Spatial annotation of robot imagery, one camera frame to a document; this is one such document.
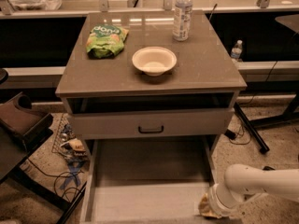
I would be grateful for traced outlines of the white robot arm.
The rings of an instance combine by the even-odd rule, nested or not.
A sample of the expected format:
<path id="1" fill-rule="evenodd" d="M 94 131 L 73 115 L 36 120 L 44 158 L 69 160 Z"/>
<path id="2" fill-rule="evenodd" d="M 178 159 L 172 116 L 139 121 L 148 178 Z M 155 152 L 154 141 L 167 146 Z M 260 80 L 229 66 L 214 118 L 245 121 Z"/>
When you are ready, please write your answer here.
<path id="1" fill-rule="evenodd" d="M 258 169 L 245 164 L 230 165 L 222 182 L 213 184 L 198 205 L 202 217 L 228 217 L 242 204 L 264 195 L 299 202 L 298 169 Z"/>

